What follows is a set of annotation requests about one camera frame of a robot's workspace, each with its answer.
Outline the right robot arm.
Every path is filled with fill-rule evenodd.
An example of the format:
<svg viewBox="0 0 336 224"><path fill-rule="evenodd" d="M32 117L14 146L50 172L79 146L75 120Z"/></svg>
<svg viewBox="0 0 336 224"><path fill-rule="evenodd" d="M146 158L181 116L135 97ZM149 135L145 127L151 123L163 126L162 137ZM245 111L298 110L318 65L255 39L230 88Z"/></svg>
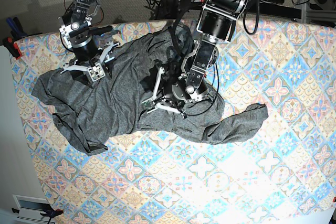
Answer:
<svg viewBox="0 0 336 224"><path fill-rule="evenodd" d="M73 0L59 17L62 45L75 55L63 64L61 73L69 72L74 80L87 86L106 76L114 60L113 50L120 46L112 40L104 47L97 46L95 37L109 32L119 33L112 26L94 27L92 19L100 9L100 0Z"/></svg>

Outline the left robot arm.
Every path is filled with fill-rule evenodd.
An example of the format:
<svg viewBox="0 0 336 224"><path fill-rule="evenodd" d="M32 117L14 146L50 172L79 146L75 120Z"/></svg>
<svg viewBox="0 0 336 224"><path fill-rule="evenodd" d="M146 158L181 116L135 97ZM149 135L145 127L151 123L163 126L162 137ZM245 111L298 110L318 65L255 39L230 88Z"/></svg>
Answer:
<svg viewBox="0 0 336 224"><path fill-rule="evenodd" d="M196 31L201 36L193 41L192 51L187 54L183 54L178 46L176 29L179 21L174 22L169 31L178 59L169 63L155 63L157 74L153 90L141 102L147 113L165 110L187 117L189 113L183 109L186 104L210 98L206 70L216 64L216 45L221 40L231 41L236 22L245 12L248 2L249 0L205 0L196 26Z"/></svg>

